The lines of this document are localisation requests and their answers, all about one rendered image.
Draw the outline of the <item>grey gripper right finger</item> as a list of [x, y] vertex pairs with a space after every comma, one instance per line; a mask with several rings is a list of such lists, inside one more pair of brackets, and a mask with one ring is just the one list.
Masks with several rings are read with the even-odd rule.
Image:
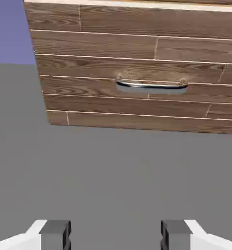
[[232, 250], [232, 241], [206, 233], [196, 220], [161, 220], [160, 250]]

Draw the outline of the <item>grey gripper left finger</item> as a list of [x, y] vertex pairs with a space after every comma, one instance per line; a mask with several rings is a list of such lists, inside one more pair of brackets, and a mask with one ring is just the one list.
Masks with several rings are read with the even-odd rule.
[[0, 250], [71, 250], [71, 221], [36, 220], [25, 232], [0, 241]]

